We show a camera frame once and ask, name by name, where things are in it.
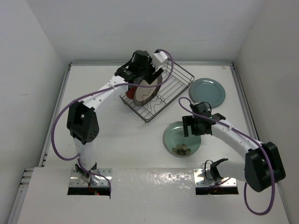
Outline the beige plate with grey rim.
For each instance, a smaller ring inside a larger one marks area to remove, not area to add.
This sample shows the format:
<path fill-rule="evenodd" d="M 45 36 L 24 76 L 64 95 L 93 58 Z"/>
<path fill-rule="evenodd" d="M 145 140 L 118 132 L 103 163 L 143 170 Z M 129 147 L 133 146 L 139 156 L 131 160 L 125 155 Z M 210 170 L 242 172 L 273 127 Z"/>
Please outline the beige plate with grey rim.
<path fill-rule="evenodd" d="M 162 76 L 158 76 L 157 79 L 155 79 L 151 84 L 149 84 L 146 80 L 142 80 L 140 82 L 140 85 L 145 86 L 153 86 L 162 83 L 163 78 Z M 144 87 L 138 87 L 134 93 L 133 102 L 136 106 L 143 106 L 150 102 L 159 92 L 160 85 L 157 87 L 150 87 L 150 88 L 144 88 Z"/>

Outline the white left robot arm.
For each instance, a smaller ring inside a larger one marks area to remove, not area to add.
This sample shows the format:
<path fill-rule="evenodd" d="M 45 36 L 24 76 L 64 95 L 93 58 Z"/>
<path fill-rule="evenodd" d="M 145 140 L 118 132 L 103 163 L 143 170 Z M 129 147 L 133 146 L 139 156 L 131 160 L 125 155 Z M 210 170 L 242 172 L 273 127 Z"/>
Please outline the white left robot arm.
<path fill-rule="evenodd" d="M 112 78 L 99 89 L 99 93 L 77 100 L 70 106 L 67 129 L 79 154 L 76 170 L 85 181 L 90 181 L 90 172 L 96 172 L 92 142 L 100 132 L 99 114 L 118 96 L 133 93 L 139 85 L 157 87 L 162 82 L 161 65 L 167 59 L 167 55 L 161 50 L 152 55 L 147 51 L 137 50 L 132 58 L 119 67 Z"/>

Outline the metal base plate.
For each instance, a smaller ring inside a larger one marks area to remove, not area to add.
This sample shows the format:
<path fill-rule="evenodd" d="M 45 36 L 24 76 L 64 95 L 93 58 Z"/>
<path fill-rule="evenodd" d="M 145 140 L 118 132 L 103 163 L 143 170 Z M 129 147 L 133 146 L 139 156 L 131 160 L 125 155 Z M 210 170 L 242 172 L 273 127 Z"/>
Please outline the metal base plate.
<path fill-rule="evenodd" d="M 237 187 L 235 178 L 224 177 L 215 181 L 210 175 L 209 168 L 194 168 L 193 176 L 194 184 L 197 188 Z"/>
<path fill-rule="evenodd" d="M 109 181 L 112 180 L 112 169 L 110 168 L 99 168 L 96 171 L 100 175 L 106 177 Z M 83 177 L 75 168 L 71 171 L 69 187 L 78 188 L 78 187 L 87 187 L 88 184 L 91 187 L 109 187 L 108 181 L 99 175 L 91 175 L 89 178 Z"/>

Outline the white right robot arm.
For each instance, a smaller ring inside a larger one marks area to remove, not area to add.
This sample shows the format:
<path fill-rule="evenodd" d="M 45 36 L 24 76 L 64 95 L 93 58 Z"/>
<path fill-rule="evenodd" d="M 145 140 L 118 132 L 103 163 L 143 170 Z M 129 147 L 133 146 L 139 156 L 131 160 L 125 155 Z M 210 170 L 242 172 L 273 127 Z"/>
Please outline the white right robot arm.
<path fill-rule="evenodd" d="M 212 112 L 206 103 L 190 104 L 190 116 L 183 116 L 184 136 L 211 135 L 235 150 L 243 163 L 229 163 L 227 158 L 214 161 L 207 176 L 219 181 L 224 175 L 245 181 L 254 191 L 261 192 L 286 177 L 285 169 L 278 151 L 272 143 L 262 143 L 234 128 L 221 114 Z"/>

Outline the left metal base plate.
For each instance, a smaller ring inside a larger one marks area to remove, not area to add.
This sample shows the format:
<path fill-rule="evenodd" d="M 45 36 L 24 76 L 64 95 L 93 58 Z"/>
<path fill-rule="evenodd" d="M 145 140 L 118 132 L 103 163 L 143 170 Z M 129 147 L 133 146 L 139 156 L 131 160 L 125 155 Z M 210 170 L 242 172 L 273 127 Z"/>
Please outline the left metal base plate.
<path fill-rule="evenodd" d="M 112 169 L 110 168 L 99 168 L 96 171 L 100 175 L 106 177 L 109 181 L 112 180 Z M 83 177 L 75 168 L 71 171 L 69 187 L 78 188 L 78 187 L 87 187 L 88 184 L 91 187 L 109 187 L 108 181 L 99 175 L 91 175 L 89 178 Z"/>

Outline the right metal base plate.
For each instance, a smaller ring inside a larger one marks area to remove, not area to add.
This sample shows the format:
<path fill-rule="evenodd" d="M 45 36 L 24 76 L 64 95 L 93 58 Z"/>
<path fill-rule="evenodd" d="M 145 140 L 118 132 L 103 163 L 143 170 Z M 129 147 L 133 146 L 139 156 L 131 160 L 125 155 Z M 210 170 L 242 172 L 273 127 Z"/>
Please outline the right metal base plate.
<path fill-rule="evenodd" d="M 215 181 L 210 175 L 209 168 L 194 168 L 193 176 L 194 184 L 197 188 L 237 187 L 235 178 L 224 177 Z"/>

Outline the red and teal plate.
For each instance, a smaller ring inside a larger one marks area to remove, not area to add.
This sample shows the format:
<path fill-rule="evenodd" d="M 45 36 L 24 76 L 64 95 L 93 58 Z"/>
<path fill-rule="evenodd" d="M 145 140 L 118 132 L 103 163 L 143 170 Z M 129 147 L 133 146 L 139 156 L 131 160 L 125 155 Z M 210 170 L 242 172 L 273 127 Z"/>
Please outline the red and teal plate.
<path fill-rule="evenodd" d="M 127 98 L 129 98 L 129 99 L 134 99 L 135 91 L 136 91 L 136 88 L 135 88 L 135 87 L 132 87 L 130 90 L 128 90 L 128 91 L 126 92 L 126 96 L 127 96 Z"/>

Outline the blue-grey beaded rim plate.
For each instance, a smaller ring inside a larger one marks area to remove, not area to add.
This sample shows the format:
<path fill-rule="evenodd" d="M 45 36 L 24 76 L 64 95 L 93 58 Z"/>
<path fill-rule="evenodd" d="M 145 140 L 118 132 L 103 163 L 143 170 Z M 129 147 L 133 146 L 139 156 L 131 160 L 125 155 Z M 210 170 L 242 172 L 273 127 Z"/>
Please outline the blue-grey beaded rim plate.
<path fill-rule="evenodd" d="M 200 78 L 190 85 L 189 96 L 195 103 L 207 102 L 212 108 L 216 108 L 224 103 L 226 92 L 216 80 Z"/>

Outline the green plate with flower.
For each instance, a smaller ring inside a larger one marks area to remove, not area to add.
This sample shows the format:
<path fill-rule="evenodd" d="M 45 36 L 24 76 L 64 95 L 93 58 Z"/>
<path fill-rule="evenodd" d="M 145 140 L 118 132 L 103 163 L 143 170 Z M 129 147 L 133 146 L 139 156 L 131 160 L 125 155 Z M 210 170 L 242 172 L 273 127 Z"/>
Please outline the green plate with flower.
<path fill-rule="evenodd" d="M 164 145 L 176 157 L 187 157 L 199 149 L 201 136 L 184 136 L 183 122 L 170 124 L 164 132 Z"/>

